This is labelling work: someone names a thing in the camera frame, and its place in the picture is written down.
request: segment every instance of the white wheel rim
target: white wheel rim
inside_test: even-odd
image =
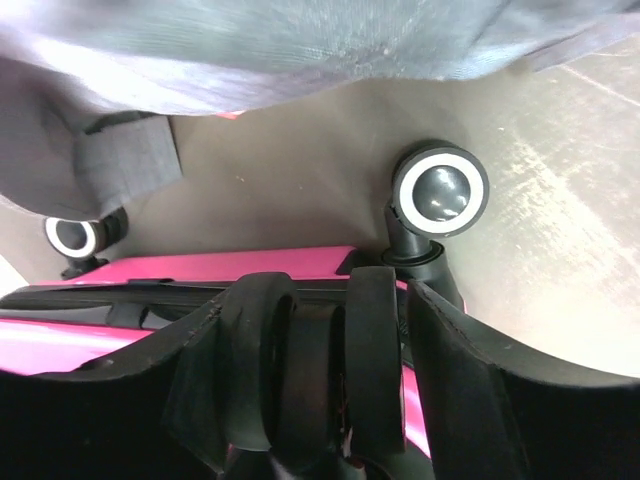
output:
[[[460,215],[444,222],[429,220],[418,211],[413,200],[416,182],[424,172],[433,167],[455,168],[469,182],[469,203]],[[427,233],[446,234],[460,230],[476,216],[484,199],[484,181],[476,166],[466,158],[451,153],[439,153],[420,160],[409,169],[400,184],[398,198],[402,213],[416,228]]]
[[[91,224],[89,222],[73,222],[78,223],[80,226],[82,226],[85,234],[87,235],[87,242],[85,243],[84,247],[73,249],[67,247],[64,243],[62,243],[62,240],[60,240],[60,237],[58,237],[58,224],[65,221],[68,220],[49,217],[44,222],[45,233],[53,248],[55,248],[65,257],[69,258],[84,258],[93,255],[96,247],[98,246],[98,237],[96,236],[96,232],[91,227]]]

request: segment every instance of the black wheel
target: black wheel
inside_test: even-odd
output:
[[[284,273],[254,273],[235,282],[222,307],[219,401],[226,439],[242,450],[269,450],[277,424],[295,284]]]
[[[118,209],[96,222],[74,222],[47,217],[44,233],[49,245],[75,261],[87,260],[122,240],[128,231],[124,209]]]
[[[393,174],[392,208],[402,224],[431,238],[471,227],[489,201],[489,177],[471,153],[426,142],[404,156]]]
[[[272,453],[293,473],[316,464],[336,434],[339,372],[332,341],[343,316],[334,306],[303,305],[291,319]]]
[[[404,397],[393,268],[351,273],[345,306],[347,405],[351,450],[375,457],[404,451]]]

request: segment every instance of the gray floor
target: gray floor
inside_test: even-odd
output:
[[[532,75],[368,81],[249,112],[176,118],[184,179],[128,206],[121,256],[386,242],[396,154],[442,138],[485,164],[483,219],[446,242],[472,314],[544,351],[640,376],[640,39]],[[63,262],[39,220],[2,253],[31,282]]]

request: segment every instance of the gray cloth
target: gray cloth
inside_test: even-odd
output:
[[[46,89],[0,61],[0,193],[22,208],[95,220],[181,178],[167,117],[73,128]],[[76,120],[89,121],[90,117]]]
[[[90,110],[163,114],[246,110],[369,77],[475,78],[549,45],[562,50],[558,42],[581,33],[582,45],[605,46],[588,32],[605,25],[630,34],[637,24],[620,29],[617,19],[639,6],[638,0],[3,3],[0,55],[66,75],[58,90]],[[547,53],[543,64],[557,55]]]
[[[90,145],[92,136],[83,132],[99,114],[247,110],[370,77],[476,78],[526,55],[543,68],[638,31],[639,6],[638,0],[5,1],[0,194],[37,213],[97,218],[179,176],[166,120],[164,127],[155,121],[104,132]]]

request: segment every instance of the pink plastic shell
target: pink plastic shell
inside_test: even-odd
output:
[[[255,272],[286,272],[294,280],[344,279],[335,272],[352,247],[141,257],[118,260],[63,283],[112,284],[130,279],[234,281]],[[398,282],[400,288],[406,284]],[[152,332],[91,325],[0,319],[0,368],[33,375],[66,372]],[[403,367],[407,438],[430,456],[415,373]]]

